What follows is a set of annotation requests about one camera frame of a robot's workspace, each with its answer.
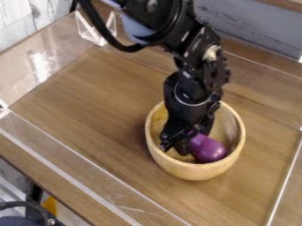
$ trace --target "wooden bowl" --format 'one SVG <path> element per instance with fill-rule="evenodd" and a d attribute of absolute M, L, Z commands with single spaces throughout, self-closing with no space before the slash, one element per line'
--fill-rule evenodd
<path fill-rule="evenodd" d="M 167 121 L 164 103 L 150 111 L 146 120 L 146 142 L 158 165 L 175 177 L 186 180 L 207 180 L 222 174 L 235 163 L 246 141 L 246 127 L 234 109 L 222 102 L 210 137 L 226 147 L 227 157 L 207 164 L 198 163 L 192 155 L 182 156 L 171 148 L 166 153 L 159 149 L 159 134 Z"/>

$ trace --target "bowl rim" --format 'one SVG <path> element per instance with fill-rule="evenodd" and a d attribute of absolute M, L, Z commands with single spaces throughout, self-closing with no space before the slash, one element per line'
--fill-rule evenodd
<path fill-rule="evenodd" d="M 243 124 L 243 121 L 242 121 L 242 118 L 240 116 L 238 115 L 238 113 L 235 112 L 235 110 L 230 107 L 228 104 L 226 104 L 224 102 L 220 102 L 222 104 L 222 107 L 227 108 L 228 111 L 231 111 L 235 119 L 236 119 L 236 122 L 238 122 L 238 125 L 239 125 L 239 130 L 240 130 L 240 138 L 239 138 L 239 142 L 238 142 L 238 145 L 236 145 L 236 148 L 235 150 L 232 151 L 232 153 L 226 157 L 223 158 L 222 160 L 219 161 L 215 161 L 215 162 L 211 162 L 211 163 L 200 163 L 200 164 L 195 164 L 195 163 L 188 163 L 188 162 L 182 162 L 179 161 L 178 159 L 170 157 L 160 149 L 159 147 L 156 146 L 155 142 L 154 142 L 154 139 L 152 139 L 152 136 L 151 136 L 151 118 L 152 118 L 152 115 L 155 114 L 155 112 L 158 111 L 158 109 L 164 105 L 164 102 L 160 102 L 150 111 L 148 115 L 147 115 L 147 119 L 146 119 L 146 140 L 150 140 L 150 145 L 152 145 L 152 149 L 154 151 L 164 158 L 167 159 L 168 161 L 174 162 L 176 165 L 182 165 L 184 167 L 190 167 L 190 168 L 214 168 L 216 167 L 216 165 L 222 165 L 224 164 L 228 159 L 231 157 L 235 157 L 236 155 L 240 154 L 240 151 L 243 149 L 243 145 L 244 145 L 244 142 L 246 142 L 246 127 L 244 127 L 244 124 Z"/>

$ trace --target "purple object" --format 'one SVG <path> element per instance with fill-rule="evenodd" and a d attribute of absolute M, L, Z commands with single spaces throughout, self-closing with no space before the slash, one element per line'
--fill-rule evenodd
<path fill-rule="evenodd" d="M 215 162 L 227 156 L 224 146 L 200 133 L 190 140 L 188 149 L 200 163 Z"/>

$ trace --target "wooden table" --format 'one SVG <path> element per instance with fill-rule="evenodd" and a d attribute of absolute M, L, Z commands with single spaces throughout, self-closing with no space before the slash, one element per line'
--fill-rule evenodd
<path fill-rule="evenodd" d="M 236 42 L 224 43 L 234 73 L 224 102 L 243 118 L 247 143 L 235 166 L 208 181 L 171 177 L 147 152 L 146 116 L 163 99 L 163 81 L 175 70 L 160 49 L 128 55 L 93 46 L 9 109 L 84 156 L 91 167 L 109 171 L 188 224 L 260 225 L 270 216 L 301 139 L 302 65 Z M 127 225 L 5 137 L 0 145 L 0 156 L 89 223 Z M 48 153 L 47 160 L 63 169 L 64 158 L 59 152 Z M 83 170 L 65 171 L 85 181 L 92 192 L 103 186 Z M 302 203 L 285 203 L 276 223 L 287 224 L 276 225 L 295 225 Z M 160 225 L 171 224 L 162 219 Z"/>

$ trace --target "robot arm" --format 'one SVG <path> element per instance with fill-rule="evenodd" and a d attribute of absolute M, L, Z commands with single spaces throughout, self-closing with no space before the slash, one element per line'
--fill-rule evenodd
<path fill-rule="evenodd" d="M 88 0 L 79 2 L 105 37 L 104 28 L 97 25 L 96 12 L 91 12 L 92 4 Z M 190 139 L 199 133 L 208 135 L 211 131 L 223 95 L 222 86 L 230 78 L 219 36 L 210 26 L 198 21 L 191 0 L 105 2 L 117 6 L 127 15 L 127 32 L 140 43 L 130 47 L 113 43 L 113 46 L 134 52 L 144 46 L 159 45 L 175 59 L 178 71 L 168 76 L 164 84 L 168 119 L 160 135 L 160 148 L 167 151 L 175 147 L 178 153 L 186 155 Z M 116 41 L 112 38 L 108 37 L 111 44 Z"/>

